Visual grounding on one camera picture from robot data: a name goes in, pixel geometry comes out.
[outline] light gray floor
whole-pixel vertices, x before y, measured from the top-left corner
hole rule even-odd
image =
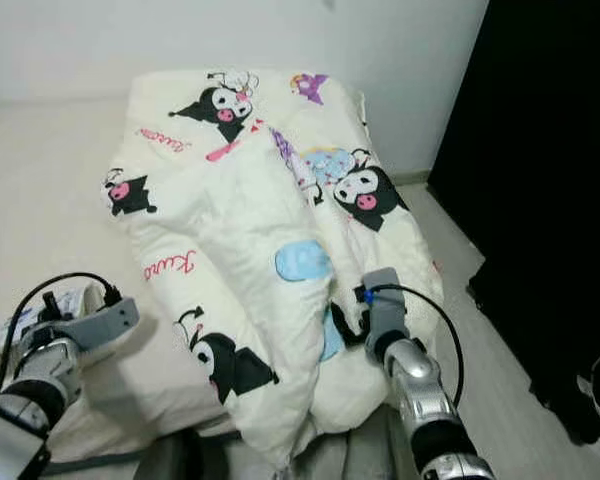
[[[556,417],[530,393],[529,378],[489,320],[465,292],[484,258],[426,191],[398,188],[414,213],[442,273],[445,309],[458,330],[466,382],[460,414],[500,480],[598,480],[600,443],[576,447]],[[519,293],[512,298],[524,301]],[[437,351],[447,391],[455,388],[456,360],[443,327]]]

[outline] white comforter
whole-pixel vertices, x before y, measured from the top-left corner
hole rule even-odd
[[[362,101],[326,75],[150,74],[133,84],[103,182],[168,321],[245,441],[279,467],[387,397],[381,369],[343,340],[360,333],[362,275],[392,266],[442,297],[364,121]],[[435,315],[407,307],[427,343]]]

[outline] bed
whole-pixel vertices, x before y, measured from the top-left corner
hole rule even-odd
[[[228,108],[221,107],[221,94],[231,103]],[[120,100],[100,100],[0,108],[0,199],[9,199],[0,202],[0,318],[8,315],[27,287],[78,268],[111,278],[138,300],[143,315],[114,357],[85,372],[85,395],[50,439],[53,460],[135,451],[187,426],[195,426],[204,436],[231,432],[237,426],[247,443],[281,467],[316,436],[362,424],[387,399],[387,388],[361,347],[349,348],[342,338],[343,319],[352,335],[361,331],[358,319],[363,318],[364,305],[354,288],[360,271],[396,266],[404,281],[437,300],[442,294],[408,207],[392,193],[373,154],[363,97],[316,73],[206,69],[143,76],[133,84],[126,121],[124,105]],[[189,168],[192,159],[202,167]],[[374,189],[349,191],[339,183],[360,180],[364,171],[373,174]],[[274,181],[263,182],[264,177]],[[227,185],[228,178],[232,183]],[[94,194],[98,184],[101,198]],[[209,208],[224,205],[222,218],[231,220],[231,231],[243,234],[244,225],[238,220],[245,217],[245,210],[233,211],[226,205],[253,196],[234,197],[226,204],[220,200],[256,184],[262,205],[276,203],[270,202],[272,198],[284,199],[284,212],[294,219],[280,218],[273,229],[265,225],[267,235],[260,237],[263,242],[277,239],[281,232],[284,241],[276,242],[294,246],[269,247],[262,253],[272,257],[268,265],[277,277],[261,286],[266,290],[281,284],[284,288],[274,298],[286,298],[293,305],[289,310],[298,312],[298,319],[284,324],[284,334],[267,321],[280,315],[275,310],[280,305],[266,306],[263,299],[254,300],[256,307],[242,305],[247,286],[266,275],[246,276],[237,283],[227,280],[226,272],[239,273],[244,261],[240,255],[232,259],[228,253],[233,250],[222,249],[219,239],[229,238],[231,232],[216,226],[215,234],[202,238],[174,227],[181,223],[178,215],[194,210],[209,213]],[[199,187],[195,192],[193,185]],[[338,185],[345,195],[336,190]],[[172,200],[172,192],[187,188],[197,203],[179,209],[182,195]],[[222,197],[214,196],[218,190]],[[380,190],[387,196],[374,196]],[[352,192],[353,203],[346,198]],[[375,207],[386,211],[370,214]],[[169,210],[175,216],[162,215]],[[279,213],[275,208],[268,212]],[[23,224],[24,219],[35,222]],[[213,226],[208,216],[198,219]],[[290,223],[301,227],[290,229]],[[146,233],[147,225],[166,229],[172,239],[165,243],[164,232]],[[239,235],[231,241],[239,245]],[[300,254],[295,248],[299,243]],[[350,255],[339,254],[352,249]],[[299,255],[312,259],[309,273],[298,268]],[[202,283],[187,283],[194,278],[188,270],[194,269],[207,272],[198,280]],[[210,285],[215,285],[213,291],[227,289],[235,305],[227,306],[231,303],[227,295],[213,298],[208,293],[210,299],[201,306],[174,293],[190,288],[209,291]],[[294,304],[298,297],[303,300]],[[215,315],[219,320],[213,324],[218,327],[210,327],[204,322],[214,317],[216,305],[228,310]],[[407,306],[415,319],[407,325],[427,343],[435,319],[417,304]],[[240,315],[244,320],[238,323],[223,320]],[[254,317],[264,320],[245,333]],[[285,357],[284,348],[277,348],[294,325],[298,332],[286,349],[297,350],[300,339],[305,342],[303,351],[310,350],[294,355],[295,365]],[[242,358],[249,350],[253,354],[249,365],[265,366],[255,375],[255,383],[233,382],[227,388],[222,379],[210,382],[213,373],[200,364],[199,350],[205,335],[207,346],[214,346],[209,337],[214,334],[230,337],[235,344],[231,348],[242,352]],[[158,360],[161,368],[156,368]],[[343,372],[365,381],[352,388]],[[280,385],[290,385],[289,390]],[[361,388],[369,394],[356,395]],[[289,403],[300,391],[308,394],[297,404]],[[254,418],[253,412],[266,417],[278,404],[289,405],[286,412],[277,410],[278,418],[286,418],[283,423]],[[272,436],[281,425],[284,438]]]

